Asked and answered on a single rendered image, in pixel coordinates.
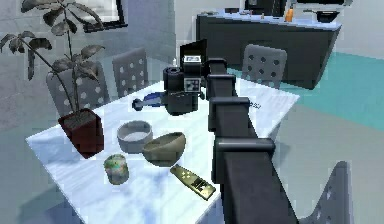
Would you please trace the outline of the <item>blue and white object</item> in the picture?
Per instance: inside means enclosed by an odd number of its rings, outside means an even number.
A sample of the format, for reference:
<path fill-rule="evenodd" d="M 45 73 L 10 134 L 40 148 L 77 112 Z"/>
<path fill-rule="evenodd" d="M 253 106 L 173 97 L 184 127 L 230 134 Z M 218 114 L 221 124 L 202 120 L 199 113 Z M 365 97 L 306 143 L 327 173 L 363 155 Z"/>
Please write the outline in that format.
<path fill-rule="evenodd" d="M 143 102 L 147 105 L 162 104 L 165 94 L 163 92 L 153 92 L 146 95 Z"/>

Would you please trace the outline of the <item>gold remote control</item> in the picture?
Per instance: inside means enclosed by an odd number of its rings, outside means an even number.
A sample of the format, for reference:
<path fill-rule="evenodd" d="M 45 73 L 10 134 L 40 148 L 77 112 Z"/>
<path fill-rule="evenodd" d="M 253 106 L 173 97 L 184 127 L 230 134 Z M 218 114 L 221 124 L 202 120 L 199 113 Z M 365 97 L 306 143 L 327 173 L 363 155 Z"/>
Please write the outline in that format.
<path fill-rule="evenodd" d="M 192 190 L 206 201 L 208 201 L 216 191 L 216 188 L 213 185 L 199 177 L 197 174 L 178 164 L 175 164 L 173 167 L 171 167 L 170 172 L 187 188 Z"/>

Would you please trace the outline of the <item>grey bowl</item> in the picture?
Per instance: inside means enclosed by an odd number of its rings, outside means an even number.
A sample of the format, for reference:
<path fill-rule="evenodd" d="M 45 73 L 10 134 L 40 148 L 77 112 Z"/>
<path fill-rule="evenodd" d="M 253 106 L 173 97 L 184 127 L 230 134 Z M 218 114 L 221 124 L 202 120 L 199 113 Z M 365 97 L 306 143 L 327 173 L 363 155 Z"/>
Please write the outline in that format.
<path fill-rule="evenodd" d="M 142 120 L 122 124 L 117 130 L 117 140 L 123 152 L 139 154 L 144 145 L 153 139 L 152 126 Z"/>

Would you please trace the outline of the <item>black kitchen appliance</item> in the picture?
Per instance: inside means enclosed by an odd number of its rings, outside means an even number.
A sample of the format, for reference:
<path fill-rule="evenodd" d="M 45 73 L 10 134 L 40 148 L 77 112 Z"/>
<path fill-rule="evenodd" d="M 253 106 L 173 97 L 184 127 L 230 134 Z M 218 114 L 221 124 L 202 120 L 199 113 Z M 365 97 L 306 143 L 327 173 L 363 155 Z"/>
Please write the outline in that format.
<path fill-rule="evenodd" d="M 254 15 L 282 17 L 287 0 L 245 0 L 245 9 Z"/>

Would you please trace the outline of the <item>white table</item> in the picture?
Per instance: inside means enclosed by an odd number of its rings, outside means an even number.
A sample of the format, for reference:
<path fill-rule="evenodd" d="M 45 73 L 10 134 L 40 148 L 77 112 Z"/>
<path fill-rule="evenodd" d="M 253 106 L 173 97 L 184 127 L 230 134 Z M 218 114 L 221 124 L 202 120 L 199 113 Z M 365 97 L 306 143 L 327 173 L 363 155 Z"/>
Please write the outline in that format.
<path fill-rule="evenodd" d="M 153 127 L 155 137 L 169 132 L 186 135 L 185 151 L 178 163 L 203 179 L 211 179 L 214 135 L 208 131 L 209 103 L 173 117 L 163 107 L 131 107 L 136 98 L 163 90 L 158 82 L 95 110 L 101 117 L 104 150 L 85 159 L 73 147 L 58 125 L 27 139 L 30 148 L 51 175 L 68 204 L 84 224 L 196 224 L 220 197 L 215 192 L 204 200 L 184 186 L 167 167 L 156 167 L 140 154 L 125 156 L 129 179 L 121 185 L 109 183 L 104 160 L 122 152 L 118 128 L 132 120 L 143 120 Z"/>

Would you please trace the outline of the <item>black framed picture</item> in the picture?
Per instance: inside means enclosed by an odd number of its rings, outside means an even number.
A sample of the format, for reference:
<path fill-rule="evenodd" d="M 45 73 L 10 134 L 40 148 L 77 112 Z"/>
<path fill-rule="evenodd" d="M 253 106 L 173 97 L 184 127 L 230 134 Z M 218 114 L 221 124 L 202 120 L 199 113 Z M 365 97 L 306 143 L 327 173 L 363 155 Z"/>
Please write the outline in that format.
<path fill-rule="evenodd" d="M 93 10 L 99 15 L 102 25 L 84 25 L 86 33 L 127 27 L 124 18 L 123 0 L 89 0 Z"/>

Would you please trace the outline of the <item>tan bowl with stickers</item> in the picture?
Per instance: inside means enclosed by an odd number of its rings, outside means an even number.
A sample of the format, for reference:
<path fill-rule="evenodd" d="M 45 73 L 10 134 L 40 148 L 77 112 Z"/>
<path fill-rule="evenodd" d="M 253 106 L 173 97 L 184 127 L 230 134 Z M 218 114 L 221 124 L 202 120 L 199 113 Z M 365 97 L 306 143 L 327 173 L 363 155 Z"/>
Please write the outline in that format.
<path fill-rule="evenodd" d="M 129 170 L 125 157 L 122 154 L 113 154 L 104 161 L 104 169 L 109 182 L 121 185 L 129 178 Z"/>

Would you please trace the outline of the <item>black kitchen counter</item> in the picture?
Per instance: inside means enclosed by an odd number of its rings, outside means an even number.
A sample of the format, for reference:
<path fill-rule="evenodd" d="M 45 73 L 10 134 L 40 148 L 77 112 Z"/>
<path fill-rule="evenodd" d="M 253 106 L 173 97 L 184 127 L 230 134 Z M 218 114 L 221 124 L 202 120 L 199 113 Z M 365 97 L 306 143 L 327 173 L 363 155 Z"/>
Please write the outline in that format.
<path fill-rule="evenodd" d="M 208 56 L 224 58 L 229 66 L 240 68 L 249 44 L 282 49 L 287 53 L 283 81 L 305 89 L 315 88 L 321 80 L 340 30 L 337 22 L 286 22 L 282 17 L 223 11 L 196 18 L 196 38 L 207 41 Z"/>

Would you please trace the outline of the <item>grey chair with holes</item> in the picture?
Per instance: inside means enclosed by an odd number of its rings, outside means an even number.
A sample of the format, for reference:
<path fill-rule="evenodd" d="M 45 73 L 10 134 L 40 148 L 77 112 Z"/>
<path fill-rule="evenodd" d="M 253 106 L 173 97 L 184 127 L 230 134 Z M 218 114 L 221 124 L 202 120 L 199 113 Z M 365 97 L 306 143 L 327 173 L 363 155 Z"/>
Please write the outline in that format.
<path fill-rule="evenodd" d="M 112 65 L 119 98 L 149 85 L 147 57 L 144 48 L 135 48 L 114 56 Z"/>
<path fill-rule="evenodd" d="M 241 77 L 279 89 L 284 75 L 287 53 L 260 45 L 248 44 L 244 49 Z"/>
<path fill-rule="evenodd" d="M 313 212 L 299 224 L 354 224 L 350 172 L 346 161 L 335 165 Z"/>
<path fill-rule="evenodd" d="M 80 109 L 94 109 L 109 102 L 109 94 L 102 64 L 96 62 L 93 70 L 96 72 L 98 80 L 91 80 L 86 77 L 78 77 L 76 80 Z M 72 71 L 67 70 L 61 72 L 59 77 L 63 81 L 64 86 L 62 86 L 59 79 L 51 73 L 47 75 L 46 84 L 58 114 L 65 116 L 72 113 L 75 107 Z"/>

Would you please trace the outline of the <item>olive tan bowl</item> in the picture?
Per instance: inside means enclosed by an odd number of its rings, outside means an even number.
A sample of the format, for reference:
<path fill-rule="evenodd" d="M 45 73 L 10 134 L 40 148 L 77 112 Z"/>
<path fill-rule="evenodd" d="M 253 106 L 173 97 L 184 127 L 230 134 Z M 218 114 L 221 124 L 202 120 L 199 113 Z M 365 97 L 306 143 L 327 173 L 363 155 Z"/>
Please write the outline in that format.
<path fill-rule="evenodd" d="M 155 166 L 171 167 L 184 153 L 185 145 L 184 133 L 168 133 L 146 143 L 143 148 L 143 156 Z"/>

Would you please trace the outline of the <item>house plant in red pot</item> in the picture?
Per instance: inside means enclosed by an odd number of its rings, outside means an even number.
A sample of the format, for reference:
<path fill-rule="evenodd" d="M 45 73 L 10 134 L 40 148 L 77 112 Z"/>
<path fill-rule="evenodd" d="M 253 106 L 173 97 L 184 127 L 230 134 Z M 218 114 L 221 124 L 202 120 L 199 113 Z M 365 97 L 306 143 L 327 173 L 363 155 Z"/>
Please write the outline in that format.
<path fill-rule="evenodd" d="M 43 10 L 43 20 L 51 28 L 55 36 L 70 38 L 77 32 L 77 25 L 89 24 L 87 20 L 76 15 L 73 10 L 78 9 L 91 16 L 94 21 L 90 26 L 103 28 L 99 15 L 91 8 L 76 1 L 65 0 L 23 0 L 21 11 L 29 12 L 33 9 Z M 0 52 L 8 48 L 12 53 L 25 54 L 28 60 L 27 77 L 35 75 L 35 59 L 40 57 L 41 49 L 50 50 L 51 42 L 45 37 L 38 37 L 31 31 L 18 34 L 7 33 L 0 39 Z M 102 45 L 88 45 L 78 54 L 69 52 L 54 62 L 46 62 L 50 68 L 47 74 L 49 81 L 55 81 L 64 91 L 64 99 L 69 103 L 70 110 L 58 119 L 62 130 L 76 150 L 88 159 L 101 152 L 104 147 L 101 118 L 91 109 L 80 105 L 77 80 L 86 78 L 97 82 L 99 80 L 97 63 L 91 59 L 104 47 Z"/>

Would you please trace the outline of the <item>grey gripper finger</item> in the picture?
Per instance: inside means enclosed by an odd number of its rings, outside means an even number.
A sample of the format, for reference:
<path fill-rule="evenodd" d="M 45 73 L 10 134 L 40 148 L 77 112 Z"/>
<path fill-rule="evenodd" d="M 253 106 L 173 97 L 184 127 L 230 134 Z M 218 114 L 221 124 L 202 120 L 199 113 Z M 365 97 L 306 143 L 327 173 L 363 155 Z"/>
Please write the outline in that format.
<path fill-rule="evenodd" d="M 136 111 L 141 111 L 145 106 L 160 107 L 160 106 L 163 106 L 163 103 L 159 98 L 148 99 L 148 100 L 135 99 L 132 102 L 132 108 L 135 109 Z"/>

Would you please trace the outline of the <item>black pan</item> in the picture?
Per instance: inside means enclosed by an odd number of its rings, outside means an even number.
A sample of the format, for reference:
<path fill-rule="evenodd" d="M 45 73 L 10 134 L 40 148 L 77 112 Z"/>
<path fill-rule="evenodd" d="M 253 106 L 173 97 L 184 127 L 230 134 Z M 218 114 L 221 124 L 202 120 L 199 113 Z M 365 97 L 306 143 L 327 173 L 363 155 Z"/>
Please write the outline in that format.
<path fill-rule="evenodd" d="M 316 15 L 316 19 L 320 23 L 331 23 L 339 15 L 338 11 L 314 11 L 310 9 L 305 9 L 305 12 L 311 12 Z"/>

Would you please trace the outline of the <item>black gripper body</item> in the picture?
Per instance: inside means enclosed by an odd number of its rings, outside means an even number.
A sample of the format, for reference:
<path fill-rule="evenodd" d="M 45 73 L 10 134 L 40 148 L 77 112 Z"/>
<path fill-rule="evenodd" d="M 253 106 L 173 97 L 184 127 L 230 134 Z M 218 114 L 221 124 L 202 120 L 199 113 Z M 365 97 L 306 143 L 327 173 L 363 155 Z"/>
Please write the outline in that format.
<path fill-rule="evenodd" d="M 163 104 L 172 116 L 180 116 L 198 110 L 198 96 L 186 92 L 184 73 L 179 67 L 167 67 L 163 70 L 164 98 Z"/>

